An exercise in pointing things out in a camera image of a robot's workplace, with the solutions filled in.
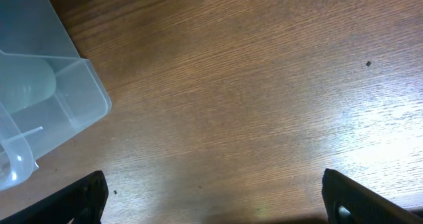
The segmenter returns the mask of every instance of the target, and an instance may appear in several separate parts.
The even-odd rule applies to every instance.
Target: brown wood tabletop
[[[0,218],[95,170],[103,223],[325,218],[325,168],[423,207],[423,0],[50,1],[112,111]]]

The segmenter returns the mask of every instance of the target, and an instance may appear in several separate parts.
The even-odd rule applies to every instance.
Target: plastic container
[[[108,114],[111,101],[48,0],[0,0],[0,63],[5,190],[25,181],[38,158]]]

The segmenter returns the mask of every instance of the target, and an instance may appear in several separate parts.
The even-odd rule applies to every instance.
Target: wood grain
[[[103,223],[324,217],[327,167],[423,206],[423,0],[51,2],[113,107],[0,217],[94,170]]]

